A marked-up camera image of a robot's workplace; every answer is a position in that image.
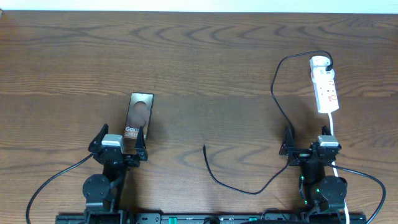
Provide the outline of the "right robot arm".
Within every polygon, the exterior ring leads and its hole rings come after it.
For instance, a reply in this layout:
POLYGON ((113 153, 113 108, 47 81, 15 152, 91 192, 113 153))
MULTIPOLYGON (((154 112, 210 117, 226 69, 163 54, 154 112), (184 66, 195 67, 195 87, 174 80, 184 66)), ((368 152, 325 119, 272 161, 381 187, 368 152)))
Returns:
POLYGON ((293 131, 286 127, 279 154, 288 157, 289 166, 299 166, 299 192, 306 207, 297 215, 297 219, 309 223, 322 215, 333 215, 345 208, 347 181, 335 175, 326 175, 325 167, 335 161, 341 145, 331 135, 326 126, 318 140, 308 148, 294 146, 293 131))

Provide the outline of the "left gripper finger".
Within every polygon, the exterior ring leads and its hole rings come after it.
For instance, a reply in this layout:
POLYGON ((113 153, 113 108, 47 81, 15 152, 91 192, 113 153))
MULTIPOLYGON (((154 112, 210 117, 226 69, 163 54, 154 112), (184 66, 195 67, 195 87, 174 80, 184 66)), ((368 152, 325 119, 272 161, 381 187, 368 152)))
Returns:
POLYGON ((100 152, 102 149, 102 140, 108 134, 109 126, 104 124, 101 131, 96 135, 96 137, 90 142, 88 151, 89 152, 100 152))
POLYGON ((142 126, 139 128, 134 149, 136 150, 141 161, 147 161, 148 153, 144 137, 144 128, 142 126))

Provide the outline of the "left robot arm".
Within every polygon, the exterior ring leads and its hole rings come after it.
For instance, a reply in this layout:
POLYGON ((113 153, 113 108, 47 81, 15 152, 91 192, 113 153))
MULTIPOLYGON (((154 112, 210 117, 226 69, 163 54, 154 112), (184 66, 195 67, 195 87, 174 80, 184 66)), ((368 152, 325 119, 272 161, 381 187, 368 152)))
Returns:
POLYGON ((148 158, 144 128, 138 129, 135 154, 124 153, 121 135, 109 134, 105 124, 90 142, 88 150, 103 165, 101 174, 88 177, 83 184, 86 208, 85 223, 135 223, 135 216, 120 206, 126 174, 132 167, 139 167, 148 158))

